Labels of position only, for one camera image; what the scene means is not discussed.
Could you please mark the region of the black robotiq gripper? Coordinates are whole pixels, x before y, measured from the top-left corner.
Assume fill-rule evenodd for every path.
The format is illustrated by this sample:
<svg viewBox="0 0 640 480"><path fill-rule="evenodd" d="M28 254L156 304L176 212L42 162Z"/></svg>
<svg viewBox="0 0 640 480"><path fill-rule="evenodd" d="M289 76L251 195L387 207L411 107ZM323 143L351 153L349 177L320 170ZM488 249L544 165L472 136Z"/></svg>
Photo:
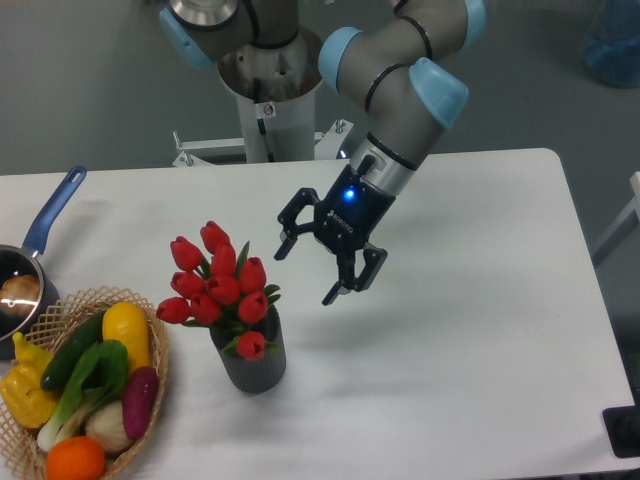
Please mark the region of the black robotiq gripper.
<svg viewBox="0 0 640 480"><path fill-rule="evenodd" d="M385 249L367 242L394 201L394 196L374 188L347 165L323 200L315 189L304 187L277 215L282 231L274 259L284 260L299 236L313 231L316 240L335 254L338 267L338 279L322 304L329 306L340 295L367 290L388 257ZM299 224L297 218L308 206L315 207L314 220ZM356 251L361 249L364 267L356 274Z"/></svg>

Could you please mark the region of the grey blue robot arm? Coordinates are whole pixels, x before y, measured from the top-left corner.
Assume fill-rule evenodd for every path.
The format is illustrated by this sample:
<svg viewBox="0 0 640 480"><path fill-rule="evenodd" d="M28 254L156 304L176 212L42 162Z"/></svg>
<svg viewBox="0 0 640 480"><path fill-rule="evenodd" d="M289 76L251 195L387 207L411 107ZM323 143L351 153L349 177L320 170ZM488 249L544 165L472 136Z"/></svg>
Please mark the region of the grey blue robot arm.
<svg viewBox="0 0 640 480"><path fill-rule="evenodd" d="M215 65L235 96L246 160L308 160L314 153L315 93L327 85L372 120L330 190L299 190L279 214L277 259L312 233L335 258L326 302L366 290L387 254L372 231L468 99L439 60L477 41L480 1L395 1L393 20L364 33L343 27L326 39L303 27L294 1L171 1L160 12L171 44L189 64Z"/></svg>

